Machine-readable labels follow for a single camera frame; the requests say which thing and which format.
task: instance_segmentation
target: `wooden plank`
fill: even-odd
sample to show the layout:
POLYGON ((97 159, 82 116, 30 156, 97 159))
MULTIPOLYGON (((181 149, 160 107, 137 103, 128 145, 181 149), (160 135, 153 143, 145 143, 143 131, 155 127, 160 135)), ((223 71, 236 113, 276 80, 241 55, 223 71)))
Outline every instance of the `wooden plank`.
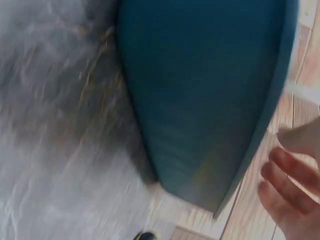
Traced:
POLYGON ((312 29, 316 17, 317 0, 300 0, 299 22, 312 29))
POLYGON ((180 216, 177 226, 183 227, 195 233, 200 233, 210 238, 219 239, 233 209, 234 201, 238 191, 239 186, 233 193, 231 199, 217 220, 212 219, 212 212, 194 206, 190 212, 185 211, 180 216))
POLYGON ((171 237, 171 240, 215 240, 215 238, 202 236, 199 233, 177 227, 171 237))
POLYGON ((294 43, 293 55, 291 57, 290 68, 288 71, 289 80, 297 82, 302 69, 302 63, 304 62, 307 53, 310 36, 311 29, 299 23, 297 26, 296 42, 294 43))
MULTIPOLYGON (((319 107, 312 103, 312 102, 308 102, 302 99, 298 99, 296 97, 293 98, 293 126, 299 127, 303 124, 306 124, 310 121, 312 121, 313 119, 317 118, 319 116, 319 107)), ((307 163, 308 165, 310 165, 311 167, 317 169, 317 163, 314 159, 312 159, 309 156, 306 155, 302 155, 302 154, 295 154, 299 159, 301 159, 303 162, 307 163)), ((305 191, 310 197, 312 197, 316 202, 319 202, 319 197, 310 193, 309 191, 307 191, 304 187, 302 187, 297 181, 293 180, 291 178, 291 180, 299 187, 301 188, 303 191, 305 191)), ((273 240, 285 240, 285 236, 282 233, 280 228, 276 228, 274 236, 273 236, 273 240)))
POLYGON ((306 56, 298 77, 300 84, 320 87, 320 4, 317 4, 314 28, 311 33, 306 56))
POLYGON ((281 124, 292 126, 292 96, 284 94, 270 122, 260 147, 243 178, 235 207, 232 211, 223 240, 270 240, 276 224, 262 207, 257 194, 257 184, 261 180, 260 169, 266 161, 270 149, 278 144, 274 135, 281 124))

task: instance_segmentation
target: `hand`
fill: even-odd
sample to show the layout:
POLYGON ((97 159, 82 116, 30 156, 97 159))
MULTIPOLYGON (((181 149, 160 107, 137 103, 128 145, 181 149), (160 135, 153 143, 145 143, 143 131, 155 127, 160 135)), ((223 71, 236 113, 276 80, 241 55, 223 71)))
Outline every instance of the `hand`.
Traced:
POLYGON ((288 152, 309 155, 320 166, 320 118, 302 127, 281 131, 277 137, 287 151, 274 148, 262 166, 264 181, 258 186, 260 201, 287 240, 320 240, 320 205, 287 177, 320 197, 319 170, 288 152))

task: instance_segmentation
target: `finger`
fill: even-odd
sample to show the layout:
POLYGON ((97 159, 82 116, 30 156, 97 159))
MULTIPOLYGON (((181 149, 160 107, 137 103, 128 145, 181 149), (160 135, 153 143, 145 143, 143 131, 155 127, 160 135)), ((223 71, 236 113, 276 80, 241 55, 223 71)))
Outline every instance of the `finger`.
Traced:
POLYGON ((320 196, 320 174, 289 152, 276 147, 271 150, 269 160, 283 172, 295 179, 311 193, 320 196))
POLYGON ((319 141, 320 118, 291 130, 277 134, 281 145, 288 151, 316 157, 316 143, 319 141))
POLYGON ((287 235, 300 219, 299 213, 268 182, 263 181, 259 184, 258 195, 265 210, 283 233, 287 235))
POLYGON ((266 162, 261 169, 261 175, 271 183, 285 201, 301 214, 309 214, 318 206, 318 204, 298 188, 274 162, 266 162))

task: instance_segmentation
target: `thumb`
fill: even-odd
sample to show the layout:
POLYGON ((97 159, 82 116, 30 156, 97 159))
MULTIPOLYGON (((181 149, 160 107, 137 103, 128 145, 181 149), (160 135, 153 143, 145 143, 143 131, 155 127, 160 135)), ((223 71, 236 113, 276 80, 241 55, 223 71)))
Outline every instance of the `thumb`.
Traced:
POLYGON ((282 129, 277 133, 280 144, 289 152, 306 154, 314 159, 320 147, 320 117, 294 129, 282 129))

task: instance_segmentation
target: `teal bowl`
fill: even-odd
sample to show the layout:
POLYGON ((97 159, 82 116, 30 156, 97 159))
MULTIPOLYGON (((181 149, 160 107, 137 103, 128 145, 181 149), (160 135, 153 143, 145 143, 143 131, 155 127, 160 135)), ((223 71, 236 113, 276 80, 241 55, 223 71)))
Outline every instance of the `teal bowl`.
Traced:
POLYGON ((219 213, 275 111, 298 0, 123 0, 117 37, 150 161, 169 193, 219 213))

